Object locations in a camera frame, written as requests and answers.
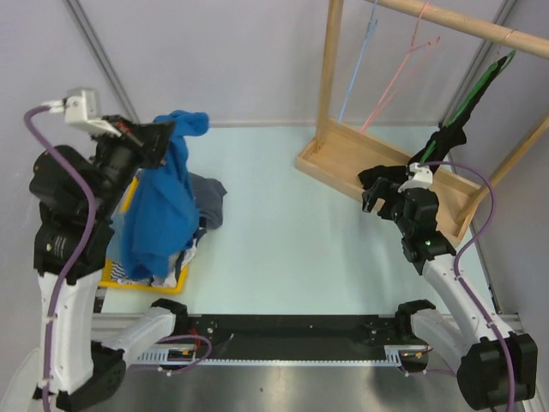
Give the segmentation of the pink wire hanger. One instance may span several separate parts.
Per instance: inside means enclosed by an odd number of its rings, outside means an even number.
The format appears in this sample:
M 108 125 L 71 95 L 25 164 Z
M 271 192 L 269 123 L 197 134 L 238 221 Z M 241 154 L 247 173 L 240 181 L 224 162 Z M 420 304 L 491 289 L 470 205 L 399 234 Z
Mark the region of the pink wire hanger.
M 434 52 L 438 46 L 440 37 L 429 39 L 423 43 L 416 41 L 419 24 L 426 12 L 429 2 L 421 8 L 419 16 L 414 26 L 413 34 L 410 40 L 410 46 L 408 47 L 407 54 L 404 56 L 399 68 L 394 73 L 388 86 L 383 91 L 376 107 L 367 117 L 363 125 L 361 126 L 359 133 L 365 134 L 367 129 L 372 125 L 373 121 L 383 112 L 383 110 L 389 105 L 389 103 L 395 98 L 395 96 L 404 88 L 407 82 L 416 74 L 419 67 L 427 60 L 427 58 Z

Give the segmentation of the green hanger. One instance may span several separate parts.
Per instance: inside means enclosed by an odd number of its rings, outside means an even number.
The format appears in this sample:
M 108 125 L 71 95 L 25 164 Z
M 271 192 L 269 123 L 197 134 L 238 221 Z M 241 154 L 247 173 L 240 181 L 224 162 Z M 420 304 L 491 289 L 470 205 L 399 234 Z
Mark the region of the green hanger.
M 510 64 L 515 55 L 516 50 L 513 50 L 493 62 L 486 69 L 449 120 L 439 125 L 439 129 L 431 135 L 426 145 L 408 161 L 409 164 L 442 161 L 452 148 L 467 143 L 467 137 L 463 129 L 465 124 L 470 119 L 474 108 L 478 105 L 486 90 Z

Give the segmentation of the wooden clothes rack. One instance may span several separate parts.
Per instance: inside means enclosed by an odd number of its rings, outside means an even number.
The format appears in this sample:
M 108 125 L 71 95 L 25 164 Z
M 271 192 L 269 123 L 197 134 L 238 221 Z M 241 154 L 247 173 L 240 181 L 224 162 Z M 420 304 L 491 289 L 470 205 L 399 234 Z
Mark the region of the wooden clothes rack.
M 295 166 L 340 193 L 361 201 L 363 189 L 358 179 L 359 172 L 376 166 L 402 166 L 411 155 L 374 136 L 339 124 L 329 116 L 343 5 L 342 1 L 329 2 L 317 130 L 313 140 L 296 159 Z M 450 9 L 422 1 L 381 1 L 379 6 L 540 58 L 548 56 L 547 39 Z M 487 188 L 443 169 L 435 175 L 434 190 L 441 203 L 439 228 L 453 245 L 459 245 L 480 202 L 486 197 Z

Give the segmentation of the black garment on hanger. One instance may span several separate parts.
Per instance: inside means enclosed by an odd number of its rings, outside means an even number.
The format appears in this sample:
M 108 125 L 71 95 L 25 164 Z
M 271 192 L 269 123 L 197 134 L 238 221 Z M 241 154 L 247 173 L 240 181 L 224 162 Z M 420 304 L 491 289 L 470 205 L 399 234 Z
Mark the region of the black garment on hanger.
M 515 53 L 511 52 L 488 67 L 449 121 L 439 126 L 439 129 L 431 135 L 426 145 L 412 156 L 405 166 L 387 167 L 379 165 L 360 172 L 358 179 L 362 188 L 365 191 L 369 190 L 378 178 L 386 178 L 393 183 L 401 185 L 407 180 L 408 165 L 412 163 L 423 164 L 426 162 L 442 161 L 452 148 L 464 145 L 467 142 L 463 129 L 465 124 L 470 119 L 474 108 L 478 105 L 486 90 L 498 77 L 500 72 L 507 67 L 509 61 L 514 58 L 514 55 Z

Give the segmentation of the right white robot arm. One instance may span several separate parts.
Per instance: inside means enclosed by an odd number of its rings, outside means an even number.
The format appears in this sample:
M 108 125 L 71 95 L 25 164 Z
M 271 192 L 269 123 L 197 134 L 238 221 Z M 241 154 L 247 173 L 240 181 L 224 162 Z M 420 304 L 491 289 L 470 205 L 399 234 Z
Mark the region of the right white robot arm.
M 380 178 L 363 194 L 363 210 L 383 200 L 378 216 L 394 222 L 405 258 L 434 288 L 453 320 L 426 305 L 395 323 L 405 344 L 430 344 L 456 375 L 460 392 L 475 410 L 534 398 L 538 347 L 516 333 L 480 298 L 465 276 L 453 245 L 437 229 L 439 201 L 426 184 L 398 185 Z

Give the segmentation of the grey-blue printed t-shirt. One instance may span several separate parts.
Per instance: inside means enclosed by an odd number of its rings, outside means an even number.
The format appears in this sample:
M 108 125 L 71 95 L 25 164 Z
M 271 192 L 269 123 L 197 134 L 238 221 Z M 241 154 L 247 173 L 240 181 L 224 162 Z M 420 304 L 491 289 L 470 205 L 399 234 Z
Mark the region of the grey-blue printed t-shirt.
M 207 230 L 216 230 L 223 224 L 223 200 L 227 191 L 217 179 L 190 173 L 193 194 L 199 216 Z

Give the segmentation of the blue tank top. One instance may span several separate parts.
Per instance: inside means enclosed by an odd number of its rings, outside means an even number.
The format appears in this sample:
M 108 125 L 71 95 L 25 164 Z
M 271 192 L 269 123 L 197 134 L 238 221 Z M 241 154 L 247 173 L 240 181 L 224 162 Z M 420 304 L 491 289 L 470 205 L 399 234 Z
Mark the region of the blue tank top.
M 165 280 L 171 272 L 170 258 L 192 245 L 199 227 L 185 138 L 206 134 L 209 116 L 176 110 L 159 115 L 154 122 L 169 123 L 174 129 L 163 163 L 142 171 L 124 213 L 120 259 L 125 275 L 133 281 L 153 277 Z

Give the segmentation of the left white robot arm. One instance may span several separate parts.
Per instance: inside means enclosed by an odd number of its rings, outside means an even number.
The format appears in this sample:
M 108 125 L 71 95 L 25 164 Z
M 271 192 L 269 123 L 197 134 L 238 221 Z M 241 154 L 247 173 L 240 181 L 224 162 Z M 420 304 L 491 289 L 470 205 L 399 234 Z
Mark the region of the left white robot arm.
M 135 124 L 105 116 L 87 127 L 96 143 L 91 159 L 68 145 L 44 142 L 34 163 L 29 190 L 39 200 L 41 225 L 33 266 L 44 321 L 41 375 L 33 399 L 44 409 L 82 411 L 104 402 L 143 352 L 157 342 L 178 343 L 189 335 L 186 306 L 159 299 L 114 337 L 91 337 L 112 215 L 136 172 L 161 164 L 174 127 L 170 121 Z

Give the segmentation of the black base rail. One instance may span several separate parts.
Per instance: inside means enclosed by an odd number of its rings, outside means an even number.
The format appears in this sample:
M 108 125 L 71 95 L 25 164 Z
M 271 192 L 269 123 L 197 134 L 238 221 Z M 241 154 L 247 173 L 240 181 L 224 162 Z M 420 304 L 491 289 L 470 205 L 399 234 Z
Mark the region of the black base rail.
M 398 318 L 379 315 L 202 315 L 161 340 L 181 343 L 199 360 L 234 364 L 399 365 L 425 357 L 428 345 Z

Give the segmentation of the aluminium frame post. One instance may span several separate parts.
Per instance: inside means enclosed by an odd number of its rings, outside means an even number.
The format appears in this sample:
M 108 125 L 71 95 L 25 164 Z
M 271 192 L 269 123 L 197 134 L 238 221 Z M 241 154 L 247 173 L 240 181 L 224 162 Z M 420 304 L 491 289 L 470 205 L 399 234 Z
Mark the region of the aluminium frame post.
M 87 45 L 95 63 L 98 65 L 101 74 L 106 80 L 108 88 L 115 97 L 117 103 L 124 111 L 124 115 L 134 122 L 139 122 L 139 115 L 127 93 L 123 82 L 118 75 L 106 49 L 104 48 L 100 37 L 96 33 L 93 23 L 89 19 L 87 12 L 80 1 L 63 0 L 63 6 L 66 8 L 69 16 L 79 31 L 83 41 Z

